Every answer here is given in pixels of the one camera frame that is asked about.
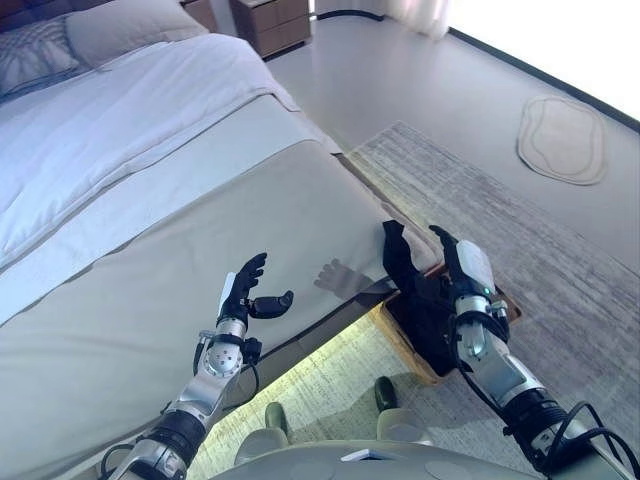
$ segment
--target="white curtain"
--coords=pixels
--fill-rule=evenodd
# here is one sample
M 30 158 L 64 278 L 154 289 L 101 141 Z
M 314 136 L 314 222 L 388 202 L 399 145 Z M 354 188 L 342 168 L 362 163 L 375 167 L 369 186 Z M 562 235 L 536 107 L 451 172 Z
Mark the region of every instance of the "white curtain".
M 440 40 L 449 29 L 451 0 L 389 0 L 389 15 L 412 30 Z

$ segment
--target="white bedsheet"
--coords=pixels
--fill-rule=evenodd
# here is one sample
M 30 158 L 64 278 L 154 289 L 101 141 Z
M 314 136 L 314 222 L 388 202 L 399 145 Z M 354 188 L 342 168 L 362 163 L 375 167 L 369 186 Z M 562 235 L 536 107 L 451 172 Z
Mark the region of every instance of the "white bedsheet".
M 302 113 L 285 110 L 271 95 L 252 100 L 162 161 L 106 190 L 6 269 L 0 275 L 0 325 L 158 221 L 303 140 L 338 151 Z
M 0 268 L 104 187 L 257 96 L 273 94 L 298 110 L 233 37 L 199 36 L 133 57 L 0 107 Z

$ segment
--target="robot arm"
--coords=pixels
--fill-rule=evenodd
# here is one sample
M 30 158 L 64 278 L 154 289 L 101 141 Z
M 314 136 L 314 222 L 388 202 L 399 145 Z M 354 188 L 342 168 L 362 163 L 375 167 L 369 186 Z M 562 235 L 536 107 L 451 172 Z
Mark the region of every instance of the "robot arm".
M 203 440 L 218 421 L 227 394 L 235 387 L 243 364 L 255 366 L 261 344 L 245 340 L 248 317 L 275 318 L 291 306 L 293 292 L 281 297 L 249 300 L 258 284 L 267 254 L 249 260 L 229 274 L 215 331 L 200 332 L 194 376 L 164 411 L 159 422 L 134 446 L 109 477 L 116 479 L 182 480 Z
M 457 241 L 440 227 L 430 228 L 441 239 L 451 276 L 455 306 L 450 329 L 452 356 L 472 390 L 505 422 L 504 433 L 514 436 L 536 470 L 552 478 L 633 478 L 590 442 L 598 429 L 588 431 L 574 420 L 583 405 L 567 413 L 510 353 L 506 304 L 490 301 L 495 285 L 485 253 L 469 241 Z

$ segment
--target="pillow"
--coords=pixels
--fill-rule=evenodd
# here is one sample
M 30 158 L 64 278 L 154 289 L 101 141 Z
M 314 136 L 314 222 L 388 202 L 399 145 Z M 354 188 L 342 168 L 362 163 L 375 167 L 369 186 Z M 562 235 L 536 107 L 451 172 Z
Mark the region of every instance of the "pillow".
M 145 45 L 205 33 L 175 0 L 114 0 L 67 18 L 74 53 L 93 68 Z
M 64 17 L 0 34 L 0 97 L 64 80 L 80 62 L 73 57 Z

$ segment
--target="bed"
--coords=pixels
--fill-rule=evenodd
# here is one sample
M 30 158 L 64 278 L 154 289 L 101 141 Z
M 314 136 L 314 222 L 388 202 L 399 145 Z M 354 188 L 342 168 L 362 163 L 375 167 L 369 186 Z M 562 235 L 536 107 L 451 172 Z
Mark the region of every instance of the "bed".
M 16 0 L 0 28 L 48 55 L 38 83 L 0 49 L 1 479 L 70 478 L 152 422 L 258 252 L 252 294 L 296 294 L 250 324 L 263 385 L 388 295 L 381 222 L 408 222 L 244 41 L 173 0 Z M 408 227 L 414 262 L 440 263 Z

